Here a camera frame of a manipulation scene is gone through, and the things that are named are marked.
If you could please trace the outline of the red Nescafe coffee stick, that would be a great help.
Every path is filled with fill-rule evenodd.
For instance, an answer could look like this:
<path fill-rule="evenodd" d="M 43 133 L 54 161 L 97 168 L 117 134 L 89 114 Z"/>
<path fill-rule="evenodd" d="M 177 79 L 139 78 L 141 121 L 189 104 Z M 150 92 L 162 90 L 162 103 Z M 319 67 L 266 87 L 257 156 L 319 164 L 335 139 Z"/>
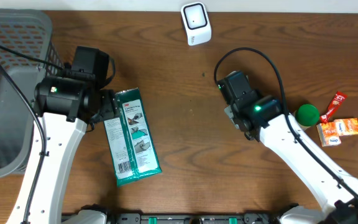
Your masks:
<path fill-rule="evenodd" d="M 347 95 L 344 94 L 341 91 L 337 91 L 334 98 L 331 100 L 328 108 L 327 108 L 327 112 L 325 112 L 325 114 L 321 115 L 319 117 L 319 120 L 322 123 L 327 123 L 331 117 L 334 115 L 334 113 L 337 111 L 337 109 L 342 105 L 342 103 L 345 101 L 345 99 L 347 98 Z"/>

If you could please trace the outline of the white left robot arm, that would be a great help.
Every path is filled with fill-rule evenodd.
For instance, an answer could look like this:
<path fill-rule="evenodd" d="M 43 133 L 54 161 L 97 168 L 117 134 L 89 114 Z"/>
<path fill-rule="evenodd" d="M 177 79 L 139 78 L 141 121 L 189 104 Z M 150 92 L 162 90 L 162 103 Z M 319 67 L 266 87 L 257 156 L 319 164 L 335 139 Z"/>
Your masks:
<path fill-rule="evenodd" d="M 48 76 L 35 87 L 35 121 L 24 179 L 8 223 L 61 223 L 76 150 L 88 125 L 104 119 L 105 75 Z"/>

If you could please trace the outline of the white barcode scanner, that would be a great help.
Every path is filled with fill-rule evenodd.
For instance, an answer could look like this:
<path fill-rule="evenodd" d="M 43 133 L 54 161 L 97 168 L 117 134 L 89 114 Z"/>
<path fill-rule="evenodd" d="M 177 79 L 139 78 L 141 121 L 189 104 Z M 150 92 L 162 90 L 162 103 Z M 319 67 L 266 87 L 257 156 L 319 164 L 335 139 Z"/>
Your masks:
<path fill-rule="evenodd" d="M 189 46 L 207 43 L 212 37 L 208 13 L 202 2 L 193 2 L 181 8 L 181 18 Z"/>

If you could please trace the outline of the orange tissue packet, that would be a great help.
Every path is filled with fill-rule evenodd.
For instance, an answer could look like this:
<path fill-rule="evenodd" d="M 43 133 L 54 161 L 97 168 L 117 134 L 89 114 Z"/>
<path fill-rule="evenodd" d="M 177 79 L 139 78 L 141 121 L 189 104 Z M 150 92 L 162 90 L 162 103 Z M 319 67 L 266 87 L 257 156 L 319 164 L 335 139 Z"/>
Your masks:
<path fill-rule="evenodd" d="M 318 130 L 321 145 L 323 147 L 338 146 L 341 144 L 341 140 L 334 122 L 320 123 L 316 127 Z"/>

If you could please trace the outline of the small orange box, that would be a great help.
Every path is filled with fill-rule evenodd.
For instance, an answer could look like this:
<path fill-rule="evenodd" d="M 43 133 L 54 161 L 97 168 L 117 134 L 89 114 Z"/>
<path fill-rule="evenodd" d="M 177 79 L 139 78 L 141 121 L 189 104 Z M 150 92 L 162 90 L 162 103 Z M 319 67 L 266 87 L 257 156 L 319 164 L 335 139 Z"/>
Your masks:
<path fill-rule="evenodd" d="M 335 119 L 334 123 L 337 133 L 340 136 L 353 136 L 358 134 L 357 118 Z"/>

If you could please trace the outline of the green 3M gloves package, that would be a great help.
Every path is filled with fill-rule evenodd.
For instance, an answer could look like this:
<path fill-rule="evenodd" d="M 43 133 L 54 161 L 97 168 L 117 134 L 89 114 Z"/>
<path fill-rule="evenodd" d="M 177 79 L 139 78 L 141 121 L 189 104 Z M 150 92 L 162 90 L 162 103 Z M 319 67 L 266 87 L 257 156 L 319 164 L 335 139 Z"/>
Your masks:
<path fill-rule="evenodd" d="M 103 121 L 111 152 L 117 186 L 162 172 L 140 90 L 116 94 L 120 115 Z"/>

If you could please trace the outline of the grey plastic mesh basket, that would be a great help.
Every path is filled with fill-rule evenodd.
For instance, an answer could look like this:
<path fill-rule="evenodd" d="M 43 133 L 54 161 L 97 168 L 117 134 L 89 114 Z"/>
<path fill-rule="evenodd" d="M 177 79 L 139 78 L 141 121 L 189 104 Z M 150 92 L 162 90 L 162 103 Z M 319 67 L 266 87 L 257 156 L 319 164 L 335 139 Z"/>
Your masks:
<path fill-rule="evenodd" d="M 41 11 L 0 9 L 0 64 L 34 102 L 36 84 L 57 72 L 62 61 L 52 42 L 52 22 Z M 33 118 L 0 72 L 0 178 L 25 171 Z"/>

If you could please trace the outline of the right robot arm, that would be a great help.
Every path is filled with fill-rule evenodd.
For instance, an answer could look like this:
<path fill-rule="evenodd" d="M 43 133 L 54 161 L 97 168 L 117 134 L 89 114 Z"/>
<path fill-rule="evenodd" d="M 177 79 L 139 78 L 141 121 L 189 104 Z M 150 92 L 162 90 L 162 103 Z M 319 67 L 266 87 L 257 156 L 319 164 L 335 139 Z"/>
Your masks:
<path fill-rule="evenodd" d="M 272 96 L 242 90 L 223 95 L 226 114 L 249 140 L 278 155 L 307 186 L 320 210 L 296 205 L 275 217 L 278 223 L 358 223 L 358 179 L 339 167 L 283 112 Z"/>

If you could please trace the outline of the green lid cream jar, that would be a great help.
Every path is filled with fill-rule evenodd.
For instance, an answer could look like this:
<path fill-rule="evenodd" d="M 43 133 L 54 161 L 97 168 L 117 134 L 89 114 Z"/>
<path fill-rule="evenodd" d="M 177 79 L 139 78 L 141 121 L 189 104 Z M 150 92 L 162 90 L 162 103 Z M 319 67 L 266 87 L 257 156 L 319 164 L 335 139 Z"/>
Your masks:
<path fill-rule="evenodd" d="M 302 130 L 306 130 L 316 125 L 316 123 L 319 121 L 319 111 L 311 104 L 301 105 L 293 113 L 293 115 Z"/>

